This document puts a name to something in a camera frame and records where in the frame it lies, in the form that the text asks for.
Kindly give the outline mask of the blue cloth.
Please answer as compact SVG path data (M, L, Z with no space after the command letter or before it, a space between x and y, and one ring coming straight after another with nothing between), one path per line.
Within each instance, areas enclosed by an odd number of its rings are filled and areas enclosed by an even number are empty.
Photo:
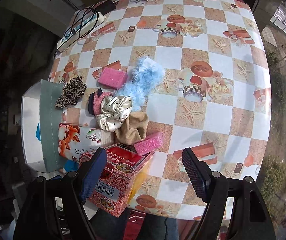
M79 168L79 164L73 160L67 160L64 164L64 169L66 172L77 171Z
M37 124L37 129L36 129L36 134L35 134L36 138L41 141L41 137L40 137L40 123Z

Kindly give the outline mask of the cream polka dot scrunchie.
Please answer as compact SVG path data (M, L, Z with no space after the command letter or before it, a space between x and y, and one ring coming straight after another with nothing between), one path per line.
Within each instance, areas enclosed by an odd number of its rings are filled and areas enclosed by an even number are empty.
M119 129L132 111L130 96L104 96L101 114L96 116L99 128L108 132Z

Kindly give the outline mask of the red patterned tissue box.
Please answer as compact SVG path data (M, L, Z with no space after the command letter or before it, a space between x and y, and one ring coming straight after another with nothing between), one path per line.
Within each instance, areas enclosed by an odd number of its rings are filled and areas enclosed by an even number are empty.
M154 151L138 155L133 146L114 144L105 148L106 165L88 201L119 217L147 177Z

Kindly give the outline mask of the floral tissue pack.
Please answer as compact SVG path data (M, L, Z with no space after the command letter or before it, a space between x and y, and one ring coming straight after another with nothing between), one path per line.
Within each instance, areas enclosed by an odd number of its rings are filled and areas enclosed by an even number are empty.
M81 154L114 144L114 133L99 128L60 123L58 127L58 153L62 157L79 161Z

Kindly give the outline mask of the tan beige sock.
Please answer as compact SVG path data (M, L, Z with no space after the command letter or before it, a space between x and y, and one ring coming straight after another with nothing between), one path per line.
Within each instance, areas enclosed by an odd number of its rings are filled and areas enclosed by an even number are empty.
M117 140L125 145L134 145L145 140L149 118L145 112L131 112L121 127L115 131Z

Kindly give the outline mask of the pink sponge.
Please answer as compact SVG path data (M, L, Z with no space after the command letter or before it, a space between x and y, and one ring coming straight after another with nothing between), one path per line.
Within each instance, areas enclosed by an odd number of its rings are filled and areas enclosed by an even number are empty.
M99 76L98 83L114 88L121 88L127 81L128 75L126 72L113 68L104 68Z
M155 151L162 146L163 146L163 133L160 131L150 134L145 138L145 140L134 144L136 153L139 156L143 156L144 154Z

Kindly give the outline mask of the person's dark trouser leg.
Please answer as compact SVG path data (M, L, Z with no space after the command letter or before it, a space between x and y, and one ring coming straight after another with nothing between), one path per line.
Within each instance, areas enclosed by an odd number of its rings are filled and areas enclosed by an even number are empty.
M98 239L123 239L131 209L126 208L120 217L98 210L89 220ZM136 239L178 239L177 220L146 213Z

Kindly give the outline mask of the pink navy sock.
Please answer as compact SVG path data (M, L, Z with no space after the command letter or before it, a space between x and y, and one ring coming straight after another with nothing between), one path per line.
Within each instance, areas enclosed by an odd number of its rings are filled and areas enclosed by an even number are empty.
M103 92L102 89L98 89L89 96L88 100L88 112L91 115L100 115L102 113L101 103L105 96L111 96L111 92Z

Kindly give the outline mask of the red bag under table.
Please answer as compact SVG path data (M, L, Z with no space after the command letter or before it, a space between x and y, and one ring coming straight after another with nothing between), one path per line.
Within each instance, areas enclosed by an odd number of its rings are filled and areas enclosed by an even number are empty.
M145 216L146 213L144 212L137 210L130 211L124 231L123 240L136 240L144 222Z

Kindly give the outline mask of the grey storage box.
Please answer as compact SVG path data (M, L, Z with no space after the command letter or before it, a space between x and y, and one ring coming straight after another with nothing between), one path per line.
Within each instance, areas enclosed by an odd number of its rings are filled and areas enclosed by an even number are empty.
M63 111L55 108L63 87L40 80L22 96L21 136L25 163L36 172L50 173L64 166L65 158L58 153L58 127ZM40 123L39 141L35 134Z

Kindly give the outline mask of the pink sponge upper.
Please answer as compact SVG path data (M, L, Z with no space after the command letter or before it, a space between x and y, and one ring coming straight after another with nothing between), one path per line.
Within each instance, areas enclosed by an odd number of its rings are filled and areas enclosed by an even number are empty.
M128 75L126 72L113 68L104 68L99 76L98 83L114 88L121 88L127 81Z

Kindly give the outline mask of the light blue fluffy scrunchie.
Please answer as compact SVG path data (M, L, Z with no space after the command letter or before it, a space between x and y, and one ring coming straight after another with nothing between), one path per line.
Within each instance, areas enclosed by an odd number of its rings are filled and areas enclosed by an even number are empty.
M165 68L149 57L137 60L136 67L131 72L132 79L115 91L116 96L130 96L132 111L140 111L149 94L161 84Z

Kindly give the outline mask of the checkered plastic tablecloth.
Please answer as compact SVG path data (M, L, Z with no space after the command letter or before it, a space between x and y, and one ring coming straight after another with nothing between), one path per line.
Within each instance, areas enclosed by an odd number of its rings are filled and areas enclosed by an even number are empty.
M149 57L163 81L142 106L148 133L163 133L148 176L129 207L198 220L205 204L182 163L189 147L227 178L256 178L266 149L272 94L268 63L250 7L239 0L115 0L102 27L58 55L54 83L81 76L83 100L63 112L67 122L95 126L88 98L100 70L131 73Z

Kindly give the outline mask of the white power strip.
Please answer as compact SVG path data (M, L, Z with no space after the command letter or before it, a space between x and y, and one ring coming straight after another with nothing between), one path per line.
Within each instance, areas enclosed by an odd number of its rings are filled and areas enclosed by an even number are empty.
M61 53L71 46L79 38L87 36L92 30L101 25L106 19L100 12L80 18L67 29L67 32L57 42L57 50Z

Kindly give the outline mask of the black power adapter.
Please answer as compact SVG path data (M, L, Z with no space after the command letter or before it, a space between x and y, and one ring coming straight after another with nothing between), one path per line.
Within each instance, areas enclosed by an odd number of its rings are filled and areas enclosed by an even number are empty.
M100 12L102 15L106 15L115 9L116 5L112 0L106 0L96 7L96 10Z

